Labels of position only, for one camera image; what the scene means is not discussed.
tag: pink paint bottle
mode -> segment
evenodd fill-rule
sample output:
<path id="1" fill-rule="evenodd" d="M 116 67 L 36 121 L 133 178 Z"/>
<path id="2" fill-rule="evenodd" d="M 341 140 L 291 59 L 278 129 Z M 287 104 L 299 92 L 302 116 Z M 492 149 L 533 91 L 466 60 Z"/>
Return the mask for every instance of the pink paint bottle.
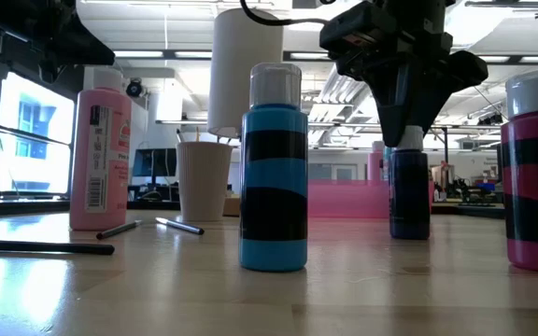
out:
<path id="1" fill-rule="evenodd" d="M 383 149 L 385 144 L 383 141 L 373 142 L 373 152 L 369 154 L 369 162 L 367 169 L 370 181 L 383 181 L 386 179 L 383 171 Z"/>
<path id="2" fill-rule="evenodd" d="M 538 71 L 506 83 L 502 126 L 503 194 L 508 258 L 538 271 Z"/>
<path id="3" fill-rule="evenodd" d="M 92 90 L 78 95 L 70 228 L 101 231 L 124 224 L 132 101 L 121 73 L 95 68 Z"/>

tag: bottle label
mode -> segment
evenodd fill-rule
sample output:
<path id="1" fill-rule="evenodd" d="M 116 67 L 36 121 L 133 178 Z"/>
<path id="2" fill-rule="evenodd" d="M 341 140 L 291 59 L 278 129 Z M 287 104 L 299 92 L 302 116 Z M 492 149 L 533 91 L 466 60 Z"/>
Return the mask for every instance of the bottle label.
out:
<path id="1" fill-rule="evenodd" d="M 109 187 L 128 185 L 128 149 L 130 145 L 130 123 L 121 112 L 109 107 L 91 107 L 87 174 L 87 213 L 104 213 L 108 206 L 125 208 L 126 200 L 108 199 Z"/>

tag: ceiling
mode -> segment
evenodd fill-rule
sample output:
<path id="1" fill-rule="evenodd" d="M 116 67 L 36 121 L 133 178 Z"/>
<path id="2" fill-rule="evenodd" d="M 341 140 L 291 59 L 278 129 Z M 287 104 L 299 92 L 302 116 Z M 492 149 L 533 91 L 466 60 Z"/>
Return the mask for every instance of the ceiling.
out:
<path id="1" fill-rule="evenodd" d="M 94 35 L 115 50 L 211 50 L 214 18 L 221 11 L 238 6 L 237 0 L 180 2 L 187 6 L 128 6 L 121 3 L 131 0 L 115 0 L 113 4 L 88 1 L 78 2 L 78 15 Z M 538 55 L 538 20 L 534 18 L 538 9 L 474 8 L 466 7 L 464 2 L 465 0 L 461 0 L 455 6 L 449 7 L 446 15 L 446 30 L 455 36 L 455 49 L 468 49 L 485 55 Z M 356 3 L 358 0 L 337 0 L 334 5 L 317 9 L 292 9 L 292 0 L 272 2 L 261 0 L 259 6 L 280 18 L 330 19 Z M 299 25 L 284 30 L 284 50 L 287 51 L 321 51 L 318 41 L 318 27 Z M 304 73 L 303 91 L 312 93 L 312 97 L 319 95 L 324 87 L 326 90 L 329 89 L 331 86 L 327 86 L 326 83 L 330 83 L 330 80 L 338 79 L 338 75 L 333 72 L 332 63 L 296 64 Z M 198 112 L 200 117 L 200 112 L 207 110 L 210 61 L 118 60 L 118 65 L 134 68 L 173 68 L 195 101 L 199 103 L 185 107 L 185 113 Z M 490 65 L 488 79 L 477 88 L 453 94 L 436 122 L 476 124 L 479 116 L 503 110 L 505 81 L 509 77 L 537 68 L 538 66 L 532 65 Z M 310 112 L 313 104 L 317 103 L 320 102 L 310 101 L 306 105 L 306 110 Z M 352 104 L 354 106 L 351 109 L 344 108 L 340 111 L 340 118 L 342 116 L 348 118 L 352 111 L 358 112 L 361 116 L 354 122 L 377 121 L 369 116 L 374 113 L 375 108 L 371 103 L 368 89 L 357 92 Z M 363 113 L 367 115 L 365 119 L 362 119 Z M 337 117 L 334 113 L 328 115 L 332 118 Z"/>

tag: computer monitor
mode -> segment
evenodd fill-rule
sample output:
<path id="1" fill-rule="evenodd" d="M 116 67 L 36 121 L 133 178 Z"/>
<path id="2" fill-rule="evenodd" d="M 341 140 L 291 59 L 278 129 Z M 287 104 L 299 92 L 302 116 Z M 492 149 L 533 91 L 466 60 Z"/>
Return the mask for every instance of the computer monitor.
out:
<path id="1" fill-rule="evenodd" d="M 176 165 L 175 148 L 137 149 L 133 176 L 150 176 L 150 183 L 155 187 L 157 176 L 176 175 Z"/>

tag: security camera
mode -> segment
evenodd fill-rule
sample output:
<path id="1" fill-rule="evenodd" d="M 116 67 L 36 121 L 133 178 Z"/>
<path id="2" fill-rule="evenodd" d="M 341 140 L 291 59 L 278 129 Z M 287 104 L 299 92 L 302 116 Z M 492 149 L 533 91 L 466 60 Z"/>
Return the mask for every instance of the security camera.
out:
<path id="1" fill-rule="evenodd" d="M 130 84 L 126 87 L 126 94 L 134 98 L 142 97 L 145 94 L 145 89 L 142 87 L 142 79 L 131 78 Z"/>

